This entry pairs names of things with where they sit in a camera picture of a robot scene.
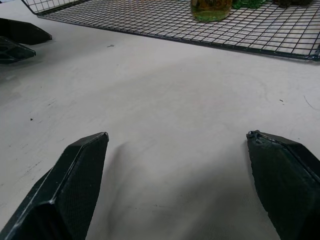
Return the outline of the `green object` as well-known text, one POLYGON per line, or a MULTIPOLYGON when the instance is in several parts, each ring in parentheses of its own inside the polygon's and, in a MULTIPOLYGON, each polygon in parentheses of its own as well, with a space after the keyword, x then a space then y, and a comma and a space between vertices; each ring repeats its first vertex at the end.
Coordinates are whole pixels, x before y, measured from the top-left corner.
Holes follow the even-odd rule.
POLYGON ((264 4, 266 0, 232 0, 232 8, 240 9, 240 8, 249 8, 249 9, 257 9, 262 4, 264 4))

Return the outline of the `yellow-green glass jar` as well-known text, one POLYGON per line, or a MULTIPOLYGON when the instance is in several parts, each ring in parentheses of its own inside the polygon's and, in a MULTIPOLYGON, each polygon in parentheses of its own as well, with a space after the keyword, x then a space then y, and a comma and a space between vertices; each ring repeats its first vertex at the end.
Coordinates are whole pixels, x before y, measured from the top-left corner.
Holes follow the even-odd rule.
POLYGON ((190 0, 192 17, 199 22, 225 19, 232 8, 232 0, 190 0))

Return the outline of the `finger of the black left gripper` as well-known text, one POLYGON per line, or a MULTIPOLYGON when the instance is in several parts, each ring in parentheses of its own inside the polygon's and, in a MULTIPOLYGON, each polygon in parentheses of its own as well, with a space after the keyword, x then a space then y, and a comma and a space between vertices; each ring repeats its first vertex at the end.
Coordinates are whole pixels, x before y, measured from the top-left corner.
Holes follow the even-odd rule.
POLYGON ((36 52, 7 37, 0 36, 0 64, 12 64, 32 58, 36 52))
POLYGON ((0 18, 0 36, 25 45, 51 41, 52 35, 29 22, 0 18))

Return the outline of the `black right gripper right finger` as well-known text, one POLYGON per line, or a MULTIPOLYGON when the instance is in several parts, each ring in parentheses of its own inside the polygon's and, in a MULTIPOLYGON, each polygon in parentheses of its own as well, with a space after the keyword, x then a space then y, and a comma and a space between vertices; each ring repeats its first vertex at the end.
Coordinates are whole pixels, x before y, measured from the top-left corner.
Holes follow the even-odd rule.
POLYGON ((320 160, 299 142, 246 135, 259 200, 281 240, 320 240, 320 160))

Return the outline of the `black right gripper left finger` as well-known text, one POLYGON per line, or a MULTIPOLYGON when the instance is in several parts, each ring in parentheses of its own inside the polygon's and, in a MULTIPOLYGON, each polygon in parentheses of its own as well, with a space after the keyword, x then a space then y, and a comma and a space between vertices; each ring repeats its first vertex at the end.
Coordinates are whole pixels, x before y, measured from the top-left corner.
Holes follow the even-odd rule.
POLYGON ((109 136, 68 145, 30 189, 0 231, 0 240, 85 240, 100 193, 109 136))

